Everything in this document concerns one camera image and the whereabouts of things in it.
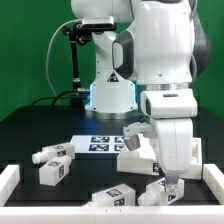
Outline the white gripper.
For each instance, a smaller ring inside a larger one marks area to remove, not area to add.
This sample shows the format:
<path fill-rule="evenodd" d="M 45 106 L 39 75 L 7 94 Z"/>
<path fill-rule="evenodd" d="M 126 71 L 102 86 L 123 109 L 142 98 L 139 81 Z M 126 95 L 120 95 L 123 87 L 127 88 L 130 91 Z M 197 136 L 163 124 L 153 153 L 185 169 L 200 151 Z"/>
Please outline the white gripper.
<path fill-rule="evenodd" d="M 178 175 L 187 173 L 191 166 L 191 118 L 197 115 L 197 102 L 191 89 L 181 89 L 143 91 L 140 105 L 156 132 L 156 156 L 166 174 L 165 192 L 175 193 Z"/>

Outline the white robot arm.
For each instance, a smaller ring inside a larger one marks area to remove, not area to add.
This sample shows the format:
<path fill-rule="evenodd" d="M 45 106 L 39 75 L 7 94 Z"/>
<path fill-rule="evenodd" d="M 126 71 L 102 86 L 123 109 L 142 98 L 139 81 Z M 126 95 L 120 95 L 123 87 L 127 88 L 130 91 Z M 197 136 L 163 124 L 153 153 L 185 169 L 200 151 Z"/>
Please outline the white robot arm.
<path fill-rule="evenodd" d="M 165 174 L 165 190 L 175 192 L 191 166 L 197 102 L 190 85 L 205 69 L 209 43 L 197 14 L 198 0 L 71 0 L 83 26 L 128 22 L 111 45 L 113 69 L 134 81 L 144 120 L 123 128 L 126 147 L 152 144 Z"/>

